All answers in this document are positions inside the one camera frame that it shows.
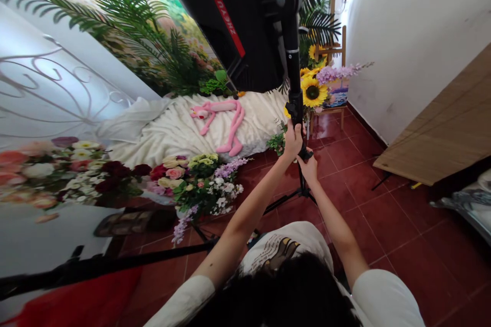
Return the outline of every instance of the red fabric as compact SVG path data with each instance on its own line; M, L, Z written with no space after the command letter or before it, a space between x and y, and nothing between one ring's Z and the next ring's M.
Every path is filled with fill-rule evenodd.
M14 320L18 327L113 327L141 273L133 268L56 289L26 303Z

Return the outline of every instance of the red rose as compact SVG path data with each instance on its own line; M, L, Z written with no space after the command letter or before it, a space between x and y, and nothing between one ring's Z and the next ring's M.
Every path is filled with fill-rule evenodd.
M132 173L133 175L137 175L137 176L146 176L150 174L150 171L152 171L152 168L149 165L143 164L143 165L136 165Z
M163 164L162 165L158 165L150 173L150 179L152 179L152 181L157 181L161 177L164 177L165 176L166 171L167 171L167 168Z
M97 184L94 189L99 193L107 193L116 189L120 182L119 177L113 176Z
M123 164L119 161L109 161L102 165L101 171L112 174L115 169L121 166L123 166Z
M118 176L120 178L127 177L129 174L131 174L131 169L127 168L126 166L119 166L118 168L115 168L113 171L113 175Z

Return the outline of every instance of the white t-shirt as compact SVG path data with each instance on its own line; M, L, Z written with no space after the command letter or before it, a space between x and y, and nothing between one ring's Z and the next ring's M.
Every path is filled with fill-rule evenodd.
M322 234L310 222L302 221L268 232L261 238L242 260L243 272L254 272L264 264L275 269L284 259L304 252L316 254L332 271L331 253ZM425 325L413 294L393 273L379 269L362 273L353 286L352 295L340 283L338 286L341 293L350 298L353 312L358 315L363 327ZM190 278L145 327L171 327L190 320L214 292L209 278Z

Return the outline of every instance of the person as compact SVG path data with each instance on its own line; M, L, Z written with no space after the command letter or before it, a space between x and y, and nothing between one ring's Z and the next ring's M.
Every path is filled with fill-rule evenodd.
M157 326L424 326L418 304L394 274L369 269L356 239L317 180L317 161L302 161L301 126L288 122L285 149L247 196L191 277L146 323ZM338 252L352 295L332 274L329 248L309 222L268 232L239 259L297 158Z

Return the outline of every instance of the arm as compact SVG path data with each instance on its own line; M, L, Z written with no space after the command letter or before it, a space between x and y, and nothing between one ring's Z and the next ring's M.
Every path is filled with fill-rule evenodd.
M334 207L317 180L317 161L315 157L312 157L307 163L304 163L299 157L297 159L302 168L305 180L317 201L329 236L343 263L349 286L353 290L356 279L369 269L367 262L348 224L344 221L336 207Z
M266 176L252 190L230 220L218 243L199 265L192 276L204 275L218 288L227 281L237 268L247 240L256 228L269 204L281 177L302 148L300 124L295 129L288 121L285 135L285 151Z

